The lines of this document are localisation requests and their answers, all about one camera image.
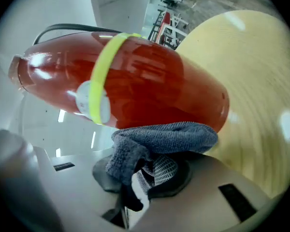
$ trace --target wooden table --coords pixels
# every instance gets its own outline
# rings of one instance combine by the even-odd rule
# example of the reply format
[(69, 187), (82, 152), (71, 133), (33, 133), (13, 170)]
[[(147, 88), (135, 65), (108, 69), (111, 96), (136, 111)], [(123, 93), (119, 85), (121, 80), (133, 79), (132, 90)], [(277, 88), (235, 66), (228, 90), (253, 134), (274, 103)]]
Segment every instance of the wooden table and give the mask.
[(290, 32), (278, 19), (233, 11), (200, 24), (181, 55), (228, 90), (228, 119), (208, 155), (258, 184), (270, 197), (290, 183)]

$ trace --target red plastic container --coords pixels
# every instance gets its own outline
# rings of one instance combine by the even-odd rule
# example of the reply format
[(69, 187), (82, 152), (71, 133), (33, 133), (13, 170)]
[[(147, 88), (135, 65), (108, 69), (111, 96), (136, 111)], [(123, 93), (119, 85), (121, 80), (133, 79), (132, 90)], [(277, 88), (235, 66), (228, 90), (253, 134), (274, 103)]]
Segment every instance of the red plastic container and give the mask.
[[(15, 56), (9, 77), (25, 90), (70, 113), (90, 119), (91, 72), (116, 34), (84, 32), (30, 47)], [(109, 69), (101, 101), (103, 124), (119, 129), (194, 121), (219, 131), (228, 110), (225, 87), (175, 51), (128, 38)]]

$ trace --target yellow strap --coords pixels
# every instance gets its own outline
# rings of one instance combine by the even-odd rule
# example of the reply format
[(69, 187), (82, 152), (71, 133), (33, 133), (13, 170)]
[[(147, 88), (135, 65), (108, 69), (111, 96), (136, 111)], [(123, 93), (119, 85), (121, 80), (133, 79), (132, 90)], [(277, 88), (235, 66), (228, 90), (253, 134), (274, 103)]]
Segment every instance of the yellow strap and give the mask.
[(140, 37), (139, 34), (119, 33), (103, 48), (91, 73), (89, 88), (89, 113), (96, 124), (102, 124), (100, 116), (101, 99), (106, 76), (117, 51), (130, 36)]

